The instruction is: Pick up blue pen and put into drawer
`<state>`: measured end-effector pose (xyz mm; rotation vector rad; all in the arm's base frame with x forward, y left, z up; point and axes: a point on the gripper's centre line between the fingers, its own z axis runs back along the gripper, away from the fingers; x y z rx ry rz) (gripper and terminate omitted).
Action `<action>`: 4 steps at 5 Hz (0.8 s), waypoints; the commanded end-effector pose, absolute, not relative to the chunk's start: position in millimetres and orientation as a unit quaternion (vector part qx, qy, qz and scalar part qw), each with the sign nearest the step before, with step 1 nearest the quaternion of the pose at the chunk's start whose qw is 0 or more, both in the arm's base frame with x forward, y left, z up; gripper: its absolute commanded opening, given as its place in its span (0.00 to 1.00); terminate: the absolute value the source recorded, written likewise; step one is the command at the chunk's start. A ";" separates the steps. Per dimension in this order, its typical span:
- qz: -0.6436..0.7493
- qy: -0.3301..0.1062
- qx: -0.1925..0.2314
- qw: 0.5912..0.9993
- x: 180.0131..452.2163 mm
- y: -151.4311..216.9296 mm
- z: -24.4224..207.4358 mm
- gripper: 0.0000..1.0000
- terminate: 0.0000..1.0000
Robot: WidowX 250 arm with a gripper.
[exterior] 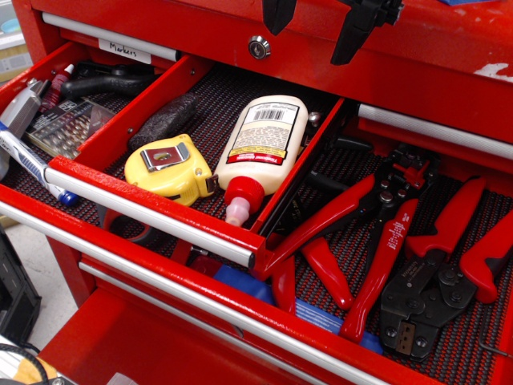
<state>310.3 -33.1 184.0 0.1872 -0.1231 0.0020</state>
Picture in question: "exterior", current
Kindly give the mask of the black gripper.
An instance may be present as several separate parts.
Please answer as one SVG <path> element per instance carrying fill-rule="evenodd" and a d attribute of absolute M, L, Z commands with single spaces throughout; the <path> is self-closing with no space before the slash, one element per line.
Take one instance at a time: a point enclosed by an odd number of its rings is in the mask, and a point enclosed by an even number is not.
<path fill-rule="evenodd" d="M 401 0 L 342 1 L 350 10 L 333 51 L 333 65 L 349 64 L 376 26 L 393 26 L 400 18 Z M 263 21 L 269 32 L 280 34 L 292 21 L 296 0 L 263 0 Z"/>

